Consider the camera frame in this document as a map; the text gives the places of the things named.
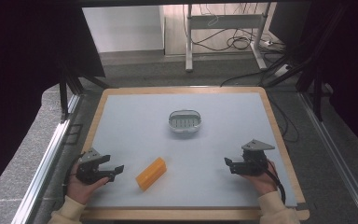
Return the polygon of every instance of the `human hand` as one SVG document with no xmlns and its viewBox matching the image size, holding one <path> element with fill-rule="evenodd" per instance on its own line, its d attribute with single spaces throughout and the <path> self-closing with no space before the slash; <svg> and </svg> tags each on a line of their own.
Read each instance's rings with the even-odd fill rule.
<svg viewBox="0 0 358 224">
<path fill-rule="evenodd" d="M 77 179 L 77 167 L 78 163 L 72 167 L 71 175 L 69 177 L 68 182 L 68 191 L 66 195 L 78 203 L 86 204 L 89 201 L 94 190 L 105 185 L 109 181 L 109 177 L 104 177 L 91 185 L 87 185 Z"/>
<path fill-rule="evenodd" d="M 275 164 L 273 161 L 268 161 L 268 170 L 275 176 L 278 176 L 275 171 Z M 248 179 L 255 187 L 260 196 L 277 190 L 277 185 L 266 173 L 259 176 L 240 175 Z"/>
</svg>

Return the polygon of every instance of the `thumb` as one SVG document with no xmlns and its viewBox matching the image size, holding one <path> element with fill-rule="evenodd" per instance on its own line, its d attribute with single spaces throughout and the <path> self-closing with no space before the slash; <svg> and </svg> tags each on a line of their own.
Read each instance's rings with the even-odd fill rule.
<svg viewBox="0 0 358 224">
<path fill-rule="evenodd" d="M 104 177 L 104 178 L 99 179 L 97 182 L 93 183 L 89 187 L 91 188 L 91 190 L 96 190 L 96 189 L 100 188 L 101 186 L 105 185 L 108 181 L 109 181 L 109 177 Z"/>
</svg>

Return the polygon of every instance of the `person's left hand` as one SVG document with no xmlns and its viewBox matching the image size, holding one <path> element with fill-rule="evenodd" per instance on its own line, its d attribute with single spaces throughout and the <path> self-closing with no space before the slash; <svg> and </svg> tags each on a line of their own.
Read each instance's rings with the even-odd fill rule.
<svg viewBox="0 0 358 224">
<path fill-rule="evenodd" d="M 104 177 L 93 183 L 92 185 L 87 185 L 77 179 L 77 167 L 78 163 L 72 167 L 71 176 L 69 177 L 68 182 L 68 191 L 66 195 L 78 203 L 86 204 L 89 201 L 94 190 L 105 185 L 109 181 L 109 177 Z"/>
</svg>

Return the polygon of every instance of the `beige sleeve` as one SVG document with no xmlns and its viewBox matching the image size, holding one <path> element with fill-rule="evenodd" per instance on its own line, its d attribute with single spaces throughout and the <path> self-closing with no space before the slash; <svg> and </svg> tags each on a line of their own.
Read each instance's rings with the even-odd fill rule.
<svg viewBox="0 0 358 224">
<path fill-rule="evenodd" d="M 258 202 L 263 216 L 260 218 L 260 224 L 298 224 L 300 223 L 296 211 L 287 208 L 278 191 L 267 193 L 260 198 Z"/>
<path fill-rule="evenodd" d="M 48 224 L 80 224 L 79 219 L 85 207 L 86 205 L 65 196 L 65 203 L 60 210 L 51 213 Z"/>
</svg>

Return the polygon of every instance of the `human arm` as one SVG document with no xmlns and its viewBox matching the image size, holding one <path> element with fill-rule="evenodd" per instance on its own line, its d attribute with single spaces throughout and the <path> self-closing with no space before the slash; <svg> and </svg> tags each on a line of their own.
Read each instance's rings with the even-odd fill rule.
<svg viewBox="0 0 358 224">
<path fill-rule="evenodd" d="M 105 177 L 92 185 L 86 185 L 76 178 L 78 164 L 72 168 L 68 182 L 68 191 L 65 195 L 65 202 L 58 211 L 51 213 L 51 220 L 48 224 L 79 224 L 81 213 L 86 207 L 87 202 L 94 190 L 105 185 L 109 178 Z"/>
<path fill-rule="evenodd" d="M 268 162 L 268 170 L 277 176 L 272 161 Z M 259 176 L 242 175 L 248 179 L 259 194 L 258 202 L 260 204 L 262 217 L 260 224 L 294 224 L 300 223 L 296 211 L 287 208 L 277 191 L 277 185 L 266 173 Z"/>
</svg>

